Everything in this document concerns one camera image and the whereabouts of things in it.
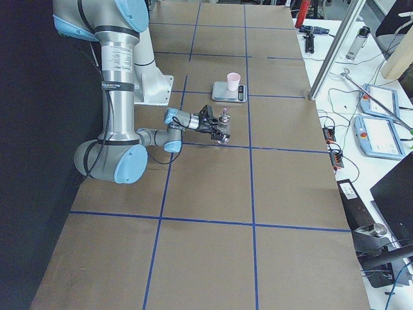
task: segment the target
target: white desk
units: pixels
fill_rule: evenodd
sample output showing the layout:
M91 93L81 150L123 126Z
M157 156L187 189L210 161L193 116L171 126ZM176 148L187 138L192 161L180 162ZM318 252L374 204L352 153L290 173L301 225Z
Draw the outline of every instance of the white desk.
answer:
M304 25L310 26L320 26L323 28L330 29L330 34L335 35L339 26L340 21L323 21L323 20L312 20L306 19ZM357 103L358 103L358 96L357 92L353 92L350 94L345 94L342 92L338 92L335 90L330 91L331 95L331 102L330 104L328 100L328 90L331 88L337 88L344 91L351 91L355 90L355 86L349 83L344 77L337 76L336 74L340 74L344 71L344 68L347 67L350 69L350 76L351 78L356 81L356 83L364 84L368 83L374 76L375 71L378 66L380 66L381 62L384 60L383 56L380 55L381 51L376 45L372 36L369 36L366 45L362 48L357 55L356 59L353 61L349 61L345 58L345 55L352 44L358 29L360 29L365 24L362 22L356 22L353 26L351 31L352 34L350 35L347 40L344 42L341 51L339 53L338 58L336 59L331 73L328 75L328 79L326 80L323 88L319 96L316 98L317 109L319 110L320 116L328 116L332 118L336 125L348 125L348 122L338 116L337 114L333 113L333 111L342 114L347 119L350 119L352 115L360 115L361 111L359 109L356 110ZM315 59L324 59L328 49L330 48L331 43L333 42L333 37L331 36L315 36L314 38L314 46L315 52L313 54L305 53L305 44L303 39L303 34L297 32L297 38L300 44L301 53L303 58L305 59L305 66L307 70L307 75L310 80L310 84L312 85L319 69L321 68L322 61L317 61ZM371 61L366 61L364 63L360 63L364 60L368 60L373 58L374 56L380 55ZM342 63L360 63L358 65L349 65L349 64L342 64ZM376 79L377 85L382 85L384 83L388 83L391 80L384 79L383 76L379 73ZM394 88L398 92L399 96L399 105L400 107L412 107L412 104L408 97L406 96L404 90L401 88L401 85L398 81L393 81L386 85L386 87ZM413 125L413 112L407 112L405 110L401 110L401 119L405 121L408 125ZM326 118L320 119L321 124L323 125L326 121ZM326 125L331 125L331 121L327 120ZM401 126L396 125L397 132L400 138L409 138L409 133ZM356 139L354 136L354 129L353 124L349 127L347 132L345 127L337 127L336 128L336 139L337 144L344 148L344 155L350 158L360 170L360 175L357 181L355 181L354 187L358 191L361 199L363 200L364 204L367 206L368 210L370 211L373 219L377 222L382 222L382 219L379 217L376 210L373 208L371 201L373 200L372 195L370 193L370 188L377 183L389 170L391 170L395 165L398 164L398 161L394 160L382 160L377 158L369 158L362 154L361 150L359 149ZM410 152L409 146L412 145L412 142L403 142L406 154ZM344 159L344 169L339 169L336 174L337 180L344 180L350 179L354 180L357 176L357 170L346 159ZM382 287L380 289L374 289L368 279L364 278L365 287L368 294L368 299L372 309L382 310L385 308L385 304L387 301L387 295L385 292L389 292L391 290L391 286L389 287ZM392 297L390 307L388 310L407 310L412 309L413 307L413 285L410 286L403 286L397 287L395 290L395 295Z

